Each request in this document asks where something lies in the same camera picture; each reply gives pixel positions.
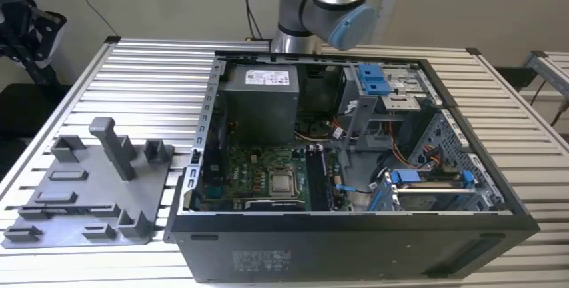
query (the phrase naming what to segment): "aluminum extrusion table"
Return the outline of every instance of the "aluminum extrusion table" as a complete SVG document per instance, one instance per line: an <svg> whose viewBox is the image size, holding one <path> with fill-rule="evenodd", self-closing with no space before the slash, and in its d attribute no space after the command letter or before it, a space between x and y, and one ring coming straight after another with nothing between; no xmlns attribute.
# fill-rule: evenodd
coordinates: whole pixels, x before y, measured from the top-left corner
<svg viewBox="0 0 569 288"><path fill-rule="evenodd" d="M49 146L55 137L77 134L85 143L95 144L97 140L87 129L91 120L111 116L116 132L128 133L133 143L163 138L176 147L153 241L121 247L0 248L0 284L56 288L199 286L177 245L163 243L161 237L175 183L188 163L215 50L267 51L268 45L141 39L105 43L0 183L0 230L13 223L15 208L29 199L53 160ZM287 283L272 287L569 287L569 145L484 57L465 49L360 46L348 52L329 47L323 50L324 54L429 60L540 222L541 232L464 281Z"/></svg>

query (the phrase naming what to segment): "orange wire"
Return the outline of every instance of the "orange wire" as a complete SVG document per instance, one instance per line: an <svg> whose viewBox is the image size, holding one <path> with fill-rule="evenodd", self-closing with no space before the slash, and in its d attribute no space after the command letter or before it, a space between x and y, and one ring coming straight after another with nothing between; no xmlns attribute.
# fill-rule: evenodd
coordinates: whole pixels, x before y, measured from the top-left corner
<svg viewBox="0 0 569 288"><path fill-rule="evenodd" d="M405 159L405 156L401 154L400 148L397 147L397 144L395 143L395 138L393 138L393 127L392 127L392 122L389 121L389 137L392 138L392 150L393 150L393 154L395 157L411 168L419 168L417 166L415 166L412 163L409 163L409 161Z"/></svg>

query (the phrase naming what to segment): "label sticker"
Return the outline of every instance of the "label sticker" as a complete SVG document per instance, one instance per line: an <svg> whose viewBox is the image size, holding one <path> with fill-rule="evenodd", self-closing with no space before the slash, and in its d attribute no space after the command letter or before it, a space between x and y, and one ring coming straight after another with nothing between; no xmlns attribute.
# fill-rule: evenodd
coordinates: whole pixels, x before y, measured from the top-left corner
<svg viewBox="0 0 569 288"><path fill-rule="evenodd" d="M248 70L245 73L245 85L277 85L291 84L288 71Z"/></svg>
<svg viewBox="0 0 569 288"><path fill-rule="evenodd" d="M333 133L335 138L340 139L343 133L344 133L344 130L341 128L336 127L336 130L335 130L335 133Z"/></svg>

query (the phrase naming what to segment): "white wall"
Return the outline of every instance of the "white wall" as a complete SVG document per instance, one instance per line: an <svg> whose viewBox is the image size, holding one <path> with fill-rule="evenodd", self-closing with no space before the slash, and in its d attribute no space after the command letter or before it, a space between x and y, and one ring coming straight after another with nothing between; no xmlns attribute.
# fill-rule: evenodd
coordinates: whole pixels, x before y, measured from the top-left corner
<svg viewBox="0 0 569 288"><path fill-rule="evenodd" d="M568 0L399 0L384 44L476 47L493 65L569 51Z"/></svg>
<svg viewBox="0 0 569 288"><path fill-rule="evenodd" d="M81 74L112 32L84 0L36 0L40 8L68 18L67 34L53 59L64 82ZM244 0L89 0L124 37L243 40L249 36ZM249 0L260 31L272 37L279 0ZM368 0L379 5L380 0Z"/></svg>

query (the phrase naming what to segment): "white sticker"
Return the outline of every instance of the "white sticker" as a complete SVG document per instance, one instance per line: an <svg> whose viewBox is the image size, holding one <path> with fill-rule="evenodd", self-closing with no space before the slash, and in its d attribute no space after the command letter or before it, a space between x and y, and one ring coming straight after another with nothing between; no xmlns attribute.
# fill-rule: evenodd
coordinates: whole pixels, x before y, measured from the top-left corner
<svg viewBox="0 0 569 288"><path fill-rule="evenodd" d="M288 71L248 70L245 73L245 85L277 85L288 86Z"/></svg>
<svg viewBox="0 0 569 288"><path fill-rule="evenodd" d="M343 133L344 133L344 129L336 127L336 130L332 136L335 136L336 139L340 139Z"/></svg>
<svg viewBox="0 0 569 288"><path fill-rule="evenodd" d="M393 81L392 81L392 85L393 85L396 88L404 88L404 87L405 87L405 85L404 85L400 81L397 81L397 80L393 80Z"/></svg>

